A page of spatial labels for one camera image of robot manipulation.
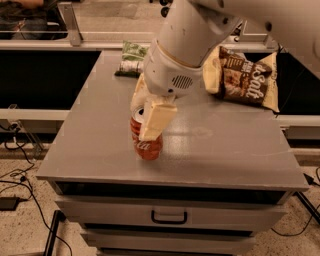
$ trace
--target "drawer handle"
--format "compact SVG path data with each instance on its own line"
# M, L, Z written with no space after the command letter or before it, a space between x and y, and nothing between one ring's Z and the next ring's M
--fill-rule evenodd
M151 212L151 220L156 223L156 224L169 224L169 225L182 225L185 224L188 220L188 213L184 212L183 213L183 220L178 220L178 221L174 221L174 220L157 220L155 218L155 211L152 210Z

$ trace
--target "cabinet drawer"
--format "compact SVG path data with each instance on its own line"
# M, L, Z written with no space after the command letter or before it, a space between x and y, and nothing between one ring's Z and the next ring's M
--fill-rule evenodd
M216 253L184 253L184 252L159 252L126 249L100 249L97 256L232 256L231 254Z
M86 229L81 235L89 246L97 248L157 252L243 254L255 242L253 237L145 232L139 229Z
M79 223L264 231L283 215L282 206L149 200L106 197L60 197L56 203Z

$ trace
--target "brown snack bag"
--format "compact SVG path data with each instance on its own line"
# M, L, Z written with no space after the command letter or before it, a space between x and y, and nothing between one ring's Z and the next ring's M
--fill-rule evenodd
M204 65L206 90L225 100L279 112L276 53L253 63L222 46L217 48L219 54L215 49Z

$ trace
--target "chip bag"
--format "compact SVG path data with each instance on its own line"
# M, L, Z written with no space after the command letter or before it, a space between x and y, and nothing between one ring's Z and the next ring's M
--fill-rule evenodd
M279 112L276 53L253 63L224 47L217 48L204 65L207 91L225 100Z
M122 61L116 76L139 77L143 72L143 60L148 48L128 41L123 42Z

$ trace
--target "table top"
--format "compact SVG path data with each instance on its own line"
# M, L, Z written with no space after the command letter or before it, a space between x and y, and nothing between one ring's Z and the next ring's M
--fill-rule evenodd
M129 105L137 79L103 51L37 177L51 181L301 191L307 184L273 113L223 102L202 83L176 101L161 156L136 155Z

